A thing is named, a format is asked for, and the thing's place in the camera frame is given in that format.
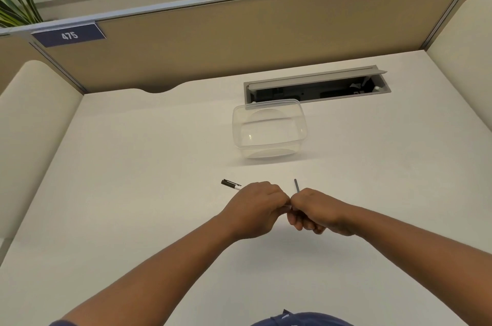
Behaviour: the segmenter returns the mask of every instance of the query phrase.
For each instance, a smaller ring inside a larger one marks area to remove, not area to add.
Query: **clear plastic container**
[[[308,128],[298,100],[270,100],[237,106],[232,136],[245,158],[269,158],[298,152]]]

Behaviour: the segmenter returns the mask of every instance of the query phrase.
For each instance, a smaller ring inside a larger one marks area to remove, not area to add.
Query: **person's left arm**
[[[62,320],[77,326],[161,326],[195,281],[232,243],[268,233],[288,211],[277,185],[253,183],[224,210],[86,300]]]

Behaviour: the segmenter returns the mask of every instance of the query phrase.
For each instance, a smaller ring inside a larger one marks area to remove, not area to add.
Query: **person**
[[[289,198],[269,182],[245,186],[217,216],[52,325],[161,326],[225,249],[268,233],[285,213],[297,230],[360,236],[468,325],[492,325],[492,255],[316,190],[303,189]],[[287,311],[255,325],[293,324],[348,325],[327,315]]]

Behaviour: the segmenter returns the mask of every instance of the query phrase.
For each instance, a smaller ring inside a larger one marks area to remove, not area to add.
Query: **blue shirt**
[[[55,321],[50,326],[77,326],[69,321]],[[290,313],[283,310],[283,313],[267,318],[252,326],[353,326],[336,317],[323,313]]]

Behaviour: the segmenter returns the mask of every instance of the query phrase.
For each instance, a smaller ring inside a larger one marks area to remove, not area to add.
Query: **palm plant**
[[[41,23],[43,18],[34,0],[0,0],[0,27],[10,28],[19,25]]]

